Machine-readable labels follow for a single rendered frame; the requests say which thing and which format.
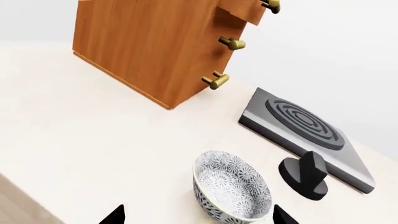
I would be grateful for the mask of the grey flat stove burner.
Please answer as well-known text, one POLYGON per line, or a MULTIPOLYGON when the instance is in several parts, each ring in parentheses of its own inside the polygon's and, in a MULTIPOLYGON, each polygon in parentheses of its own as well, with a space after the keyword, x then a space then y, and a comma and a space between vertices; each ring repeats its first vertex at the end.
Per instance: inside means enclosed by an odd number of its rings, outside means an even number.
POLYGON ((370 194, 376 187, 347 136, 292 102, 257 88, 238 122, 297 156, 318 153, 328 173, 360 192, 370 194))

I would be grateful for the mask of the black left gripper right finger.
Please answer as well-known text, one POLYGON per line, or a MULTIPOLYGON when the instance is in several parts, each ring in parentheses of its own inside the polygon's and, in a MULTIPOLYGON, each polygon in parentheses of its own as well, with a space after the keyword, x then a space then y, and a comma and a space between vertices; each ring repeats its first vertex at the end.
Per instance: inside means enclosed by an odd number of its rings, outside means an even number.
POLYGON ((279 205, 274 205, 274 212, 272 219, 274 221, 274 224, 299 224, 279 205))

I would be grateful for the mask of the wooden drawer cabinet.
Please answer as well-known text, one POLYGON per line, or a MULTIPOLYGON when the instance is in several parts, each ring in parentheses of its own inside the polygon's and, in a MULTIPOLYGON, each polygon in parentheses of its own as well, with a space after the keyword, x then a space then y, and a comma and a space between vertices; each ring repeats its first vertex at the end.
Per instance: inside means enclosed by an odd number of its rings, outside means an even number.
POLYGON ((260 0, 78 0, 73 53, 168 110, 223 72, 260 0))

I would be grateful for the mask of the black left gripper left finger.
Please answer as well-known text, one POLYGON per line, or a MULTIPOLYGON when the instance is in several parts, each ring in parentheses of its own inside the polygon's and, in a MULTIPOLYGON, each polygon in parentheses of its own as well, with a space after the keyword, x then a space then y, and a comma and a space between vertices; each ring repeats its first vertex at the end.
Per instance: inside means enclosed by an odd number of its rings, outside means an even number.
POLYGON ((125 222, 124 205, 119 205, 101 222, 99 222, 99 224, 124 224, 124 222, 125 222))

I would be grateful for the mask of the black white patterned bowl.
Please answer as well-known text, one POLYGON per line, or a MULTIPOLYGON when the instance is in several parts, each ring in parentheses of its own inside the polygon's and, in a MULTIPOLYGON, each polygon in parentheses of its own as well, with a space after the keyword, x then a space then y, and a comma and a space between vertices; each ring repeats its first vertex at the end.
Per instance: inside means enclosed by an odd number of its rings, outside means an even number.
POLYGON ((263 177, 239 156, 206 151, 193 164, 193 191, 201 208, 223 224, 270 222, 274 203, 263 177))

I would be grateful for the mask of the black stove knob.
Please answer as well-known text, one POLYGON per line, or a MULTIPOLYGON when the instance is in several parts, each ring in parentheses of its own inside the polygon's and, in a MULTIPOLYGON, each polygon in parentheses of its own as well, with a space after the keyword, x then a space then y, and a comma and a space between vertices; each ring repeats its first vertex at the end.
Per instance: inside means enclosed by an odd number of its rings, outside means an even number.
POLYGON ((316 152, 306 152, 300 159, 285 158, 279 164, 283 180, 301 196, 319 201, 328 192, 325 161, 316 152))

